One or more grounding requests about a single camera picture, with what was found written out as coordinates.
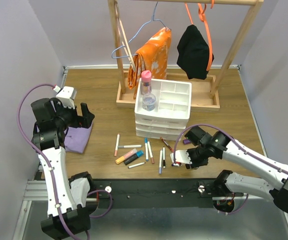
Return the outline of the purple black highlighter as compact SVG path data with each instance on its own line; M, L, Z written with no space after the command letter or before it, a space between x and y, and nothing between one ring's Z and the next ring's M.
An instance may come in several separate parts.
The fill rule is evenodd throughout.
M189 139L184 139L184 140L183 140L183 144L184 144L184 145L187 145L187 144L190 144L190 143L191 143L191 142L190 142Z

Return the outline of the pink lid pen tube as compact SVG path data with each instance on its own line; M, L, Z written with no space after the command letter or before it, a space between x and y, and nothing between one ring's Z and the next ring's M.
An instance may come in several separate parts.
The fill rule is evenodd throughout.
M141 73L141 94L151 93L151 78L152 73L150 70L145 70Z

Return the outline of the clear paperclip jar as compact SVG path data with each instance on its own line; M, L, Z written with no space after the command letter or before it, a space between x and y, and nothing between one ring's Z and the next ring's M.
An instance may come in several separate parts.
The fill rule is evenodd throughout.
M156 96L152 93L143 95L142 108L146 111L153 111L155 109Z

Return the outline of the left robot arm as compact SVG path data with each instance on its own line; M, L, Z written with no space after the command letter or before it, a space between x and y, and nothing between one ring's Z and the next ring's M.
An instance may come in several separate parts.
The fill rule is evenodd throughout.
M48 217L41 228L49 237L63 240L90 229L89 215L94 209L86 206L86 198L95 190L88 172L67 177L65 132L91 130L95 116L85 103L79 116L75 108L64 107L55 97L39 99L31 107L36 118L32 143L39 150L48 193Z

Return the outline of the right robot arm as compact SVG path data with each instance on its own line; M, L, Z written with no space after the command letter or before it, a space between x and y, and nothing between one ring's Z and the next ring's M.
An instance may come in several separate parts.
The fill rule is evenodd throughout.
M186 128L182 133L194 145L186 151L187 169L197 169L208 164L209 158L224 159L255 173L257 177L223 170L214 182L214 191L225 196L243 193L272 201L288 213L288 165L277 162L251 150L221 129L211 135L202 124Z

